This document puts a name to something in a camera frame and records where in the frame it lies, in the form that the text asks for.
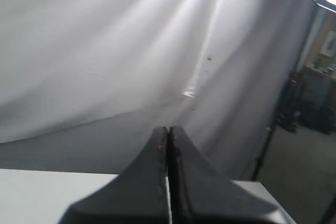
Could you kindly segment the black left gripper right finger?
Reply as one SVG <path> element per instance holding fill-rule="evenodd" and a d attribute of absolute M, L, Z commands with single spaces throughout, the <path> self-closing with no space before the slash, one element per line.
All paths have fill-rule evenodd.
<path fill-rule="evenodd" d="M 219 173 L 181 127 L 169 130 L 167 173 L 173 223 L 292 223 L 263 186 Z"/>

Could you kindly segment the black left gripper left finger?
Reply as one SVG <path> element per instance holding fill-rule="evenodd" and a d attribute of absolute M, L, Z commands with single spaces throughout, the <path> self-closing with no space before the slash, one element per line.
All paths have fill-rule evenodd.
<path fill-rule="evenodd" d="M 110 183 L 71 204 L 60 223 L 168 223 L 166 144 L 156 127 L 145 147 Z"/>

